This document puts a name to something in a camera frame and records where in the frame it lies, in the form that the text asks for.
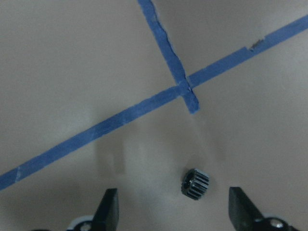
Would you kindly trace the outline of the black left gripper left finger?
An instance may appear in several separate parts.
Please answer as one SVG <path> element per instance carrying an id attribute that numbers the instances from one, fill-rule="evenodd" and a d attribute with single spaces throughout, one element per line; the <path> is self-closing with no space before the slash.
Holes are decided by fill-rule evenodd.
<path id="1" fill-rule="evenodd" d="M 118 189 L 107 189 L 94 214 L 92 231 L 116 231 L 119 221 Z"/>

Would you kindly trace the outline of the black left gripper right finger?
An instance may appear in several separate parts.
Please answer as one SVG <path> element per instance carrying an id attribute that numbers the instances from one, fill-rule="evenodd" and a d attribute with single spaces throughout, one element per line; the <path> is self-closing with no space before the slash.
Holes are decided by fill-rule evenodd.
<path id="1" fill-rule="evenodd" d="M 264 216 L 240 187 L 229 188 L 228 214 L 236 231 L 256 231 Z"/>

